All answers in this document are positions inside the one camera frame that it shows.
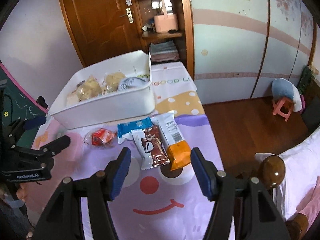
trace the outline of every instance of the wooden door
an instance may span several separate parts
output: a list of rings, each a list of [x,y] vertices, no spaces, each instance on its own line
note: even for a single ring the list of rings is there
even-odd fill
[[[142,49],[135,23],[126,15],[126,0],[60,0],[78,56],[85,66]]]

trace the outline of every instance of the plastic stool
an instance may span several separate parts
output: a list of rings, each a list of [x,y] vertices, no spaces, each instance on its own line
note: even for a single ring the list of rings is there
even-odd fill
[[[275,103],[274,100],[272,100],[272,104],[273,104],[273,115],[279,114],[282,117],[284,117],[285,121],[287,122],[292,110],[293,110],[293,102],[291,99],[283,97],[281,99],[278,100],[277,103]],[[285,107],[286,109],[288,109],[288,113],[285,114],[284,112],[281,111],[281,108]]]

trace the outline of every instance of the screw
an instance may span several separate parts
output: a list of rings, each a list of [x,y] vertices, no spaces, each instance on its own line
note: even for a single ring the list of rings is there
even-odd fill
[[[63,179],[63,183],[64,183],[64,184],[68,184],[70,181],[71,181],[71,178],[70,178],[70,177],[65,177],[65,178]]]
[[[226,174],[226,172],[225,171],[218,171],[217,172],[217,175],[219,176],[219,177],[225,177],[227,174]]]
[[[106,173],[105,173],[104,171],[98,171],[98,172],[96,173],[97,177],[99,177],[99,178],[103,177],[105,174],[106,174]]]
[[[254,184],[258,184],[259,183],[259,179],[257,177],[252,177],[251,178],[251,181],[254,183]]]

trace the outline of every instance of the tablecloth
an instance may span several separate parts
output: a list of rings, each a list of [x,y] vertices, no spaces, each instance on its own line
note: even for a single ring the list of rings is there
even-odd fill
[[[219,151],[196,86],[182,63],[152,66],[155,93],[154,114],[175,110],[176,121],[191,148],[199,147],[204,157],[223,170]],[[91,176],[105,169],[116,159],[123,147],[129,147],[132,160],[120,195],[109,202],[111,217],[119,239],[202,239],[208,225],[213,203],[202,195],[191,164],[175,178],[168,178],[160,167],[140,170],[141,157],[133,141],[110,149],[89,147],[83,143],[87,132],[98,127],[116,129],[115,125],[100,124],[66,130],[47,116],[36,137],[33,148],[64,134],[71,138],[70,146],[55,156],[52,179],[42,185],[30,183],[27,208],[30,219],[36,222],[50,196],[65,176],[74,180]],[[154,188],[152,194],[146,189]],[[92,239],[86,198],[82,198],[82,217],[86,240]],[[234,227],[229,239],[234,239]]]

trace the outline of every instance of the wooden shelf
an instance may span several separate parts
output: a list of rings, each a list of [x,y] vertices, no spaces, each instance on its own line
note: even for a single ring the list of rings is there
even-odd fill
[[[182,37],[183,33],[178,31],[176,33],[156,33],[156,32],[143,32],[142,38],[144,40],[159,40],[159,39],[170,39],[170,38],[177,38]]]

